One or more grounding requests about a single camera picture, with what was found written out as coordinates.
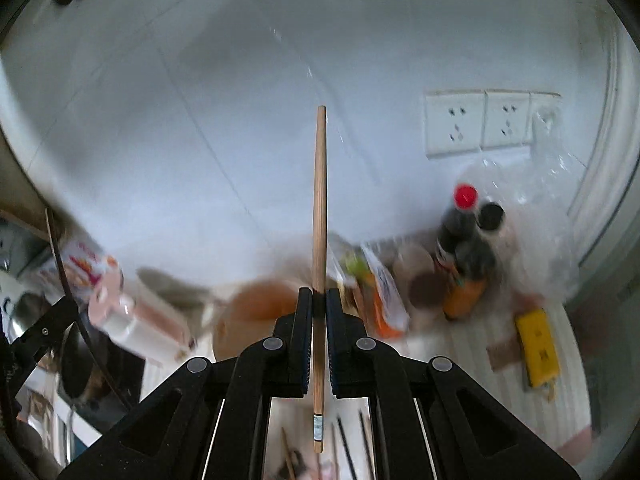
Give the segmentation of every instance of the silver rivet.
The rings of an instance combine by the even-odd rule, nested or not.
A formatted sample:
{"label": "silver rivet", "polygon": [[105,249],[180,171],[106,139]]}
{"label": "silver rivet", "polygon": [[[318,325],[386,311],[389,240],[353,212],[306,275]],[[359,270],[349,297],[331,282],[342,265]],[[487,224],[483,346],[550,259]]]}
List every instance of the silver rivet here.
{"label": "silver rivet", "polygon": [[277,350],[278,348],[282,348],[282,339],[279,337],[268,337],[262,343],[267,350]]}
{"label": "silver rivet", "polygon": [[187,370],[192,374],[197,374],[207,367],[207,360],[203,357],[194,357],[187,363]]}
{"label": "silver rivet", "polygon": [[446,357],[436,357],[431,361],[431,366],[439,372],[448,372],[453,368],[453,364]]}
{"label": "silver rivet", "polygon": [[360,350],[373,350],[376,347],[376,342],[370,337],[361,337],[356,341],[356,346]]}

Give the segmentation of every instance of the red bottle cap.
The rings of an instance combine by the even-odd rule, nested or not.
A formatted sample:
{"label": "red bottle cap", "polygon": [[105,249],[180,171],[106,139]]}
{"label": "red bottle cap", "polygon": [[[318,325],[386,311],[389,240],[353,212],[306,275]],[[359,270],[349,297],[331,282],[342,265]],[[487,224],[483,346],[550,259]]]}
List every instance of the red bottle cap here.
{"label": "red bottle cap", "polygon": [[478,192],[471,184],[459,184],[453,192],[453,200],[458,209],[471,209],[478,202]]}

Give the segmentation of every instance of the yellow box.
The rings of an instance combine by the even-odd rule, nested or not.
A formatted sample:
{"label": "yellow box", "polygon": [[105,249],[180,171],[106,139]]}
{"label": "yellow box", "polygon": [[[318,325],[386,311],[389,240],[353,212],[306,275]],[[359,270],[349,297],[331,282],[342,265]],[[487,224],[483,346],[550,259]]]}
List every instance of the yellow box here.
{"label": "yellow box", "polygon": [[531,386],[537,388],[558,377],[560,365],[545,311],[539,308],[518,316],[516,327]]}

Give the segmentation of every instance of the label on chopstick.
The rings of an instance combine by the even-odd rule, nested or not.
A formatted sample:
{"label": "label on chopstick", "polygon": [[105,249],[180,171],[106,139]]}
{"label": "label on chopstick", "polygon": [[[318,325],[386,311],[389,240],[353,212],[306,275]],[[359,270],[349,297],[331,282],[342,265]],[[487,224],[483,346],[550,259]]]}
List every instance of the label on chopstick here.
{"label": "label on chopstick", "polygon": [[324,430],[322,415],[314,414],[314,440],[322,442],[322,434]]}

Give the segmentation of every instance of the wall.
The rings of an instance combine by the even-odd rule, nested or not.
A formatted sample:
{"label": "wall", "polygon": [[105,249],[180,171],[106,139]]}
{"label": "wall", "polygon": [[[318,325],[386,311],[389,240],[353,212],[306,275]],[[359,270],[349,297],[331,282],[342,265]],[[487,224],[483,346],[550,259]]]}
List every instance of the wall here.
{"label": "wall", "polygon": [[351,241],[436,225],[479,157],[425,158],[425,90],[561,93],[584,170],[614,20],[604,0],[33,5],[0,53],[0,124],[43,195],[127,271],[242,280],[310,252],[321,103],[329,225]]}

